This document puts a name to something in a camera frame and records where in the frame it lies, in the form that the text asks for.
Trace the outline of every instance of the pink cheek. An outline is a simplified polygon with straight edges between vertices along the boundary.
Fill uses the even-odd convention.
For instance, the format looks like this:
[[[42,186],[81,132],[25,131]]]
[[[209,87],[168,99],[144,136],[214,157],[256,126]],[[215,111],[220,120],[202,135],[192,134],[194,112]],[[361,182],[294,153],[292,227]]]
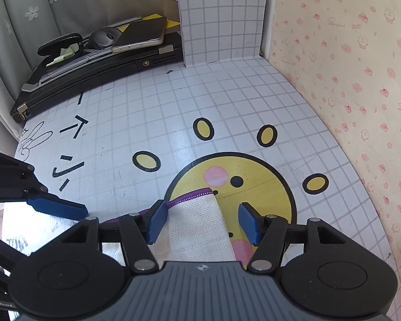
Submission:
[[[250,243],[242,239],[232,241],[232,248],[236,260],[241,261],[243,265],[247,265],[254,254]]]
[[[226,184],[229,175],[220,166],[211,166],[205,171],[203,179],[210,187],[221,187]]]

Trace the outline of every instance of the black laptop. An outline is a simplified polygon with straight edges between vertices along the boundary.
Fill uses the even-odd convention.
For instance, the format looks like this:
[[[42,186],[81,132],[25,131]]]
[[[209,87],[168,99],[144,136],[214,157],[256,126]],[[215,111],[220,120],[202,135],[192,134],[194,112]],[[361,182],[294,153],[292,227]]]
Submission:
[[[24,85],[30,91],[21,92],[10,113],[17,123],[21,123],[83,91],[136,72],[182,60],[183,47],[178,32],[166,34],[160,46],[110,54],[95,62],[87,61],[83,66],[67,72],[64,68],[67,64],[62,65],[61,73],[56,68],[50,70],[46,66],[50,60],[46,58]]]

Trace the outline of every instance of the black eye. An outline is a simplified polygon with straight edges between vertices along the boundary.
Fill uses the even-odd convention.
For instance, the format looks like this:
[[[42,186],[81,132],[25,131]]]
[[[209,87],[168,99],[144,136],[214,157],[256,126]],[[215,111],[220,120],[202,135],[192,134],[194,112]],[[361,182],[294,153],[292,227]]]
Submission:
[[[243,179],[242,177],[240,177],[240,176],[233,176],[233,177],[230,179],[230,184],[231,184],[233,187],[239,188],[239,187],[241,187],[241,186],[244,184],[244,179]]]

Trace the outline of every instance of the smartphone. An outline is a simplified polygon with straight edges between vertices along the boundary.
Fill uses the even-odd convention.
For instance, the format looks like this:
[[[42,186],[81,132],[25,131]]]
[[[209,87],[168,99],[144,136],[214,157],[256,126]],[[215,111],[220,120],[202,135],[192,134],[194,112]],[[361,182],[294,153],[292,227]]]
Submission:
[[[111,47],[113,53],[158,46],[163,43],[166,17],[132,22]]]

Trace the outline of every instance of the laptop vent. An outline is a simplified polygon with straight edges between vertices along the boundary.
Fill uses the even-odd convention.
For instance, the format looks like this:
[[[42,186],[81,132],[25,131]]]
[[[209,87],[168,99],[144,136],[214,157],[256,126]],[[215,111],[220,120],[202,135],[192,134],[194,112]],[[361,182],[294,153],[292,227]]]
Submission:
[[[163,63],[170,63],[170,62],[174,62],[176,59],[175,55],[166,55],[163,57],[159,57],[157,59],[152,60],[152,64],[153,65],[158,65],[158,64],[163,64]]]

